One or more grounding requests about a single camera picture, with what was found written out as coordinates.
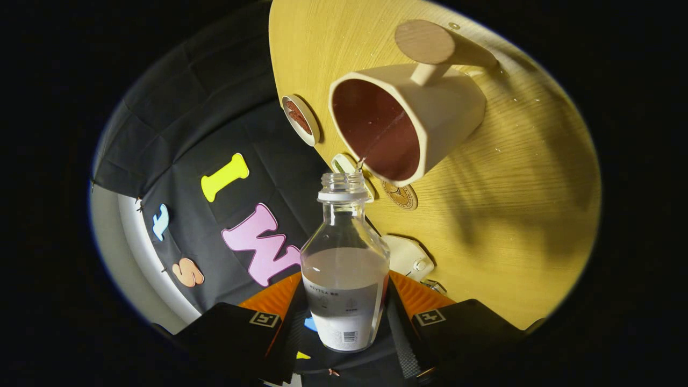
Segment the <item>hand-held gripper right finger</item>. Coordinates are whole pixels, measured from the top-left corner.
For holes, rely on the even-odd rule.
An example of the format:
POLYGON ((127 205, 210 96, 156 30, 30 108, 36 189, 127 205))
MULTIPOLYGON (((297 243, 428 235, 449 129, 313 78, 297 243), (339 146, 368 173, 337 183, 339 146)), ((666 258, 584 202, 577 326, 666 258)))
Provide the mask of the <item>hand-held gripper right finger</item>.
POLYGON ((485 373, 525 333, 476 299, 455 302, 391 270, 388 316, 406 385, 451 385, 485 373))

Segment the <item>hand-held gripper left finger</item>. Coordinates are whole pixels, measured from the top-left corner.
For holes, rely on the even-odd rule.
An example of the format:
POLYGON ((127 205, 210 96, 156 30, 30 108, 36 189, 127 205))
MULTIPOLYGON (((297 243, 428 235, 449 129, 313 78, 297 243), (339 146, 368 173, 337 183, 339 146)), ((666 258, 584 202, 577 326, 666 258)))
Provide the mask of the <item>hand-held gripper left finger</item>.
POLYGON ((219 302, 178 333, 153 328, 180 359, 179 385, 291 385, 306 309, 297 272, 239 305, 219 302))

